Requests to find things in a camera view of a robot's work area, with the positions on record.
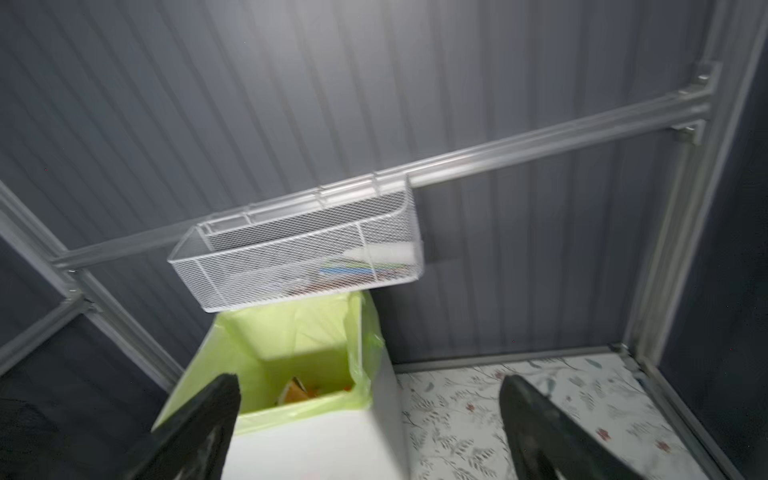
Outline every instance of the trash bin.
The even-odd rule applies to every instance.
[[[242,400],[223,477],[408,478],[395,374],[367,292],[220,313],[155,422],[221,373]],[[277,406],[292,378],[315,398]]]

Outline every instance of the basket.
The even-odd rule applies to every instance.
[[[248,209],[192,227],[168,262],[206,312],[418,279],[424,268],[411,188],[257,221]]]

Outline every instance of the floral patterned mat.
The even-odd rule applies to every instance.
[[[517,478],[498,412],[515,373],[645,478],[707,478],[614,353],[397,375],[412,478]]]

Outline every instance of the white floral surface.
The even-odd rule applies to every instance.
[[[498,411],[514,374],[645,478],[707,478],[613,353],[398,375],[412,478],[517,478]]]

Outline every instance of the green trash bag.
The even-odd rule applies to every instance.
[[[384,349],[368,292],[315,296],[219,313],[157,417],[173,415],[221,373],[234,373],[242,402],[234,435],[371,405]],[[276,406],[298,378],[316,398]]]

